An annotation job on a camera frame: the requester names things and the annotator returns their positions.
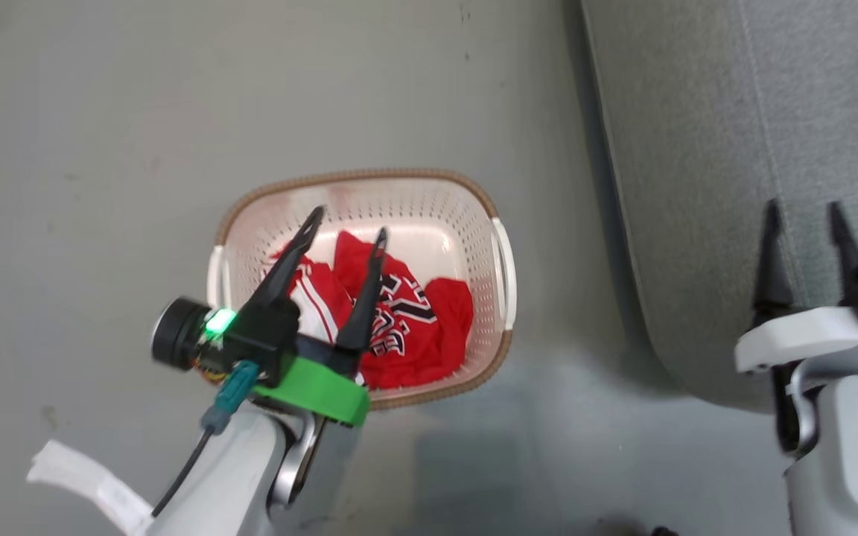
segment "gray floor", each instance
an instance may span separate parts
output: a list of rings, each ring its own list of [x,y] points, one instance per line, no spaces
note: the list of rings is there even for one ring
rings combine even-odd
[[[496,201],[521,282],[512,352],[477,392],[328,435],[282,533],[789,532],[770,417],[682,396],[646,349],[563,13],[0,0],[0,534],[115,533],[24,484],[48,438],[152,500],[177,472],[212,391],[152,366],[147,332],[203,296],[236,197],[393,165],[461,170]]]

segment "white stripe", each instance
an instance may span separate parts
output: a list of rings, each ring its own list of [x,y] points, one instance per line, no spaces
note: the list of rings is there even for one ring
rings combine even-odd
[[[290,299],[300,308],[300,333],[303,335],[312,336],[314,339],[329,340],[326,333],[326,327],[323,325],[323,319],[320,318],[320,313],[310,301],[309,296],[303,290],[303,285],[296,285],[293,292],[290,293]]]
[[[317,289],[313,286],[313,282],[310,281],[310,278],[301,278],[300,282],[305,284],[304,289],[306,289],[307,295],[310,296],[310,299],[320,306],[320,311],[323,312],[323,321],[326,322],[326,327],[329,332],[333,334],[333,339],[331,339],[330,342],[336,342],[337,333],[340,332],[340,327],[337,326],[337,320],[333,319],[333,312],[330,311],[330,306],[327,305],[326,301],[323,301],[323,298],[320,298],[320,293],[317,292]]]

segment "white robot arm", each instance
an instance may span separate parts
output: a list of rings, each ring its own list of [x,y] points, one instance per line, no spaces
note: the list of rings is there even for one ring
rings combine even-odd
[[[776,244],[779,211],[767,207],[754,328],[735,350],[737,370],[770,374],[777,435],[796,461],[786,471],[796,536],[858,536],[858,246],[830,205],[844,301],[792,312]]]
[[[354,378],[369,349],[388,231],[379,231],[353,309],[333,342],[299,331],[289,288],[323,219],[316,207],[241,309],[180,298],[158,319],[152,357],[219,383],[197,448],[155,508],[97,462],[61,444],[28,479],[92,500],[126,536],[270,536],[270,508],[302,489],[323,427],[358,427],[369,394]]]

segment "basket handle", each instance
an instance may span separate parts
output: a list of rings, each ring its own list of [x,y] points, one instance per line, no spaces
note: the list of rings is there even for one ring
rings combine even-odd
[[[207,302],[211,307],[222,308],[231,306],[230,301],[231,274],[224,258],[224,246],[214,246],[207,264]]]
[[[498,260],[501,263],[500,279],[498,281],[498,312],[505,320],[505,330],[511,330],[515,323],[515,312],[518,309],[518,282],[515,281],[515,257],[512,255],[512,244],[508,241],[505,226],[497,217],[492,218],[495,233],[492,241],[498,248]]]

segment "green led light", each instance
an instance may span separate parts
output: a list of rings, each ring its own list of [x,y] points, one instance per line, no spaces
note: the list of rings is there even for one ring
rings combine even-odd
[[[204,325],[204,330],[212,335],[220,335],[227,331],[227,327],[234,322],[235,316],[238,314],[230,309],[217,309],[211,319],[207,320]]]

